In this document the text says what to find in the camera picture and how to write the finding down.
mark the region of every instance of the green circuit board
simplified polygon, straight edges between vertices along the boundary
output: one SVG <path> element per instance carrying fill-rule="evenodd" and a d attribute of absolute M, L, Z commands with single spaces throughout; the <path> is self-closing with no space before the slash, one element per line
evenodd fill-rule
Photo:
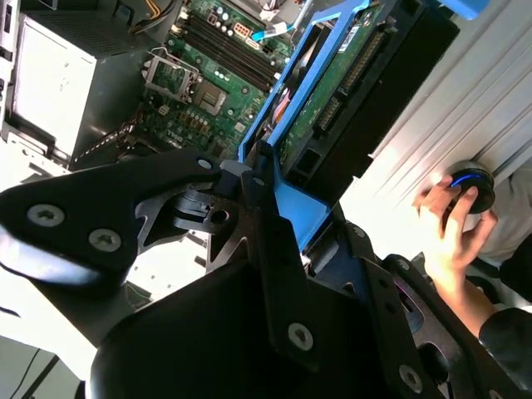
<path fill-rule="evenodd" d="M 221 14 L 217 13 L 219 8 L 223 10 Z M 261 42 L 256 43 L 255 47 L 251 47 L 250 40 L 248 40 L 249 37 L 254 32 L 264 30 L 266 28 L 265 25 L 259 25 L 250 17 L 245 16 L 237 9 L 230 7 L 227 2 L 222 2 L 220 0 L 195 1 L 189 5 L 189 12 L 202 16 L 207 20 L 209 17 L 215 18 L 215 21 L 212 19 L 214 23 L 220 22 L 228 29 L 234 30 L 235 39 L 241 41 L 248 48 L 255 50 L 255 52 L 261 57 L 276 62 L 281 67 L 284 67 L 286 64 L 285 58 L 290 57 L 292 54 L 292 46 L 278 38 L 264 39 Z M 224 13 L 228 15 L 226 20 L 223 19 Z M 237 32 L 237 30 L 235 30 L 235 25 L 237 23 L 242 25 L 242 27 L 249 29 L 249 35 L 245 35 L 245 30 L 240 30 L 238 28 L 237 30 L 240 32 Z"/>
<path fill-rule="evenodd" d="M 379 12 L 383 6 L 368 8 L 347 34 L 344 42 L 339 47 L 337 54 L 329 64 L 311 96 L 308 98 L 298 118 L 291 129 L 281 140 L 278 148 L 279 163 L 284 163 L 297 156 L 298 146 L 303 137 L 308 133 L 309 126 L 313 126 L 318 117 L 323 117 L 322 111 L 327 106 L 335 106 L 332 98 L 345 76 L 357 73 L 352 69 L 353 62 L 357 59 L 366 39 L 373 31 Z"/>
<path fill-rule="evenodd" d="M 201 17 L 212 26 L 214 17 L 223 21 L 230 28 L 242 27 L 250 32 L 263 29 L 240 11 L 218 0 L 192 1 L 187 5 L 189 16 Z M 234 34 L 241 46 L 254 50 L 246 44 L 247 39 Z M 239 145 L 248 128 L 254 122 L 268 93 L 252 86 L 218 62 L 207 57 L 203 52 L 187 44 L 179 34 L 179 28 L 169 34 L 165 47 L 169 54 L 197 68 L 201 82 L 191 86 L 190 98 L 175 98 L 181 82 L 185 79 L 184 70 L 160 63 L 152 82 L 168 89 L 164 92 L 147 90 L 143 106 L 142 122 L 135 133 L 157 150 L 194 147 L 209 152 L 220 159 L 235 159 Z M 291 46 L 281 39 L 268 39 L 261 42 L 256 50 L 266 62 L 282 71 L 291 53 Z M 220 107 L 217 100 L 224 98 Z"/>

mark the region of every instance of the finger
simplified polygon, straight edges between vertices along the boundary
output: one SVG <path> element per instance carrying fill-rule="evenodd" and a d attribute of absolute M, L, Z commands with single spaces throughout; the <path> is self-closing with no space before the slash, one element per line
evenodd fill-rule
<path fill-rule="evenodd" d="M 441 179 L 440 183 L 432 187 L 429 193 L 425 195 L 424 198 L 421 199 L 421 202 L 419 203 L 418 208 L 421 206 L 431 205 L 434 202 L 434 200 L 438 198 L 438 196 L 451 185 L 451 183 L 452 183 L 452 177 L 444 176 L 443 179 Z"/>
<path fill-rule="evenodd" d="M 499 219 L 493 210 L 490 209 L 482 213 L 479 222 L 473 230 L 466 233 L 472 253 L 478 254 L 480 252 L 498 221 Z"/>
<path fill-rule="evenodd" d="M 417 214 L 419 214 L 419 209 L 421 207 L 421 204 L 423 203 L 425 198 L 428 196 L 429 192 L 430 192 L 429 190 L 423 191 L 422 193 L 418 194 L 417 197 L 414 199 L 412 206 L 416 208 Z"/>
<path fill-rule="evenodd" d="M 451 211 L 446 225 L 446 238 L 458 242 L 461 240 L 464 231 L 464 224 L 466 223 L 467 215 L 471 210 L 471 206 L 475 203 L 479 190 L 473 186 L 470 187 L 464 195 L 456 202 L 455 208 Z"/>
<path fill-rule="evenodd" d="M 460 187 L 449 187 L 441 191 L 431 204 L 423 202 L 420 207 L 420 219 L 427 234 L 438 233 L 439 237 L 443 236 L 444 214 L 460 191 Z"/>

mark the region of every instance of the expansion slot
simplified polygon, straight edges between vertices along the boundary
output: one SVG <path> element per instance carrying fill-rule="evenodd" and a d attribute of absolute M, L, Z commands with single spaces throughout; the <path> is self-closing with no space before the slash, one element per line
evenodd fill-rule
<path fill-rule="evenodd" d="M 329 123 L 336 115 L 338 108 L 340 108 L 340 101 L 338 101 L 337 98 L 333 97 L 323 110 L 318 121 L 318 127 L 322 131 L 325 131 L 328 128 Z"/>
<path fill-rule="evenodd" d="M 374 56 L 377 54 L 377 50 L 384 42 L 386 38 L 385 32 L 376 31 L 370 37 L 365 49 L 357 57 L 355 62 L 352 64 L 351 68 L 344 77 L 342 83 L 339 86 L 339 91 L 344 95 L 348 95 L 352 91 L 353 87 L 357 84 L 362 73 L 368 67 L 373 60 Z M 340 109 L 340 101 L 336 97 L 332 97 L 329 103 L 325 106 L 318 119 L 317 126 L 322 131 L 326 131 L 330 123 L 333 121 L 334 116 L 337 114 Z"/>
<path fill-rule="evenodd" d="M 234 39 L 221 35 L 206 21 L 190 18 L 183 39 L 262 91 L 269 91 L 275 82 L 275 68 Z"/>
<path fill-rule="evenodd" d="M 351 89 L 354 87 L 355 83 L 358 81 L 358 78 L 361 76 L 364 69 L 366 69 L 369 62 L 377 54 L 378 48 L 381 46 L 381 43 L 386 37 L 385 32 L 374 32 L 372 37 L 369 40 L 369 43 L 366 46 L 366 49 L 362 52 L 362 55 L 353 63 L 353 66 L 350 68 L 349 72 L 346 74 L 346 77 L 343 79 L 340 84 L 340 89 L 344 94 L 348 94 Z"/>

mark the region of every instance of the motherboard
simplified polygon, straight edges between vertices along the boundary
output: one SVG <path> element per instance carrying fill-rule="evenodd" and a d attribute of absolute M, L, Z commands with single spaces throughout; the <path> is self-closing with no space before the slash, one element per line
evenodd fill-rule
<path fill-rule="evenodd" d="M 292 52 L 286 37 L 251 39 L 263 29 L 229 2 L 186 3 L 165 45 L 146 63 L 142 117 L 133 135 L 158 151 L 189 146 L 236 158 Z"/>

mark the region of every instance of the screw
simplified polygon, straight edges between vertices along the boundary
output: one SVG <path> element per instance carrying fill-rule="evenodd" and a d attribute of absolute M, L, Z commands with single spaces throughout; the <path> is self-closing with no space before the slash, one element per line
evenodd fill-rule
<path fill-rule="evenodd" d="M 402 381 L 415 393 L 421 393 L 423 391 L 423 382 L 412 367 L 401 364 L 399 366 L 399 375 Z"/>
<path fill-rule="evenodd" d="M 56 227 L 65 220 L 65 213 L 54 205 L 33 205 L 27 212 L 27 218 L 41 227 Z"/>
<path fill-rule="evenodd" d="M 205 169 L 213 169 L 213 166 L 207 160 L 198 160 L 199 166 Z"/>
<path fill-rule="evenodd" d="M 410 270 L 410 264 L 405 262 L 403 259 L 399 259 L 397 262 L 401 265 L 403 269 Z"/>
<path fill-rule="evenodd" d="M 502 396 L 495 390 L 490 390 L 490 399 L 502 399 Z"/>
<path fill-rule="evenodd" d="M 362 230 L 360 227 L 353 225 L 352 229 L 355 231 L 355 234 L 361 239 L 366 237 L 366 233 L 364 233 L 364 230 Z"/>
<path fill-rule="evenodd" d="M 122 246 L 118 233 L 109 229 L 96 229 L 89 234 L 89 243 L 102 252 L 115 252 Z"/>
<path fill-rule="evenodd" d="M 305 352 L 314 346 L 313 335 L 301 323 L 292 323 L 288 326 L 288 338 L 298 349 Z"/>

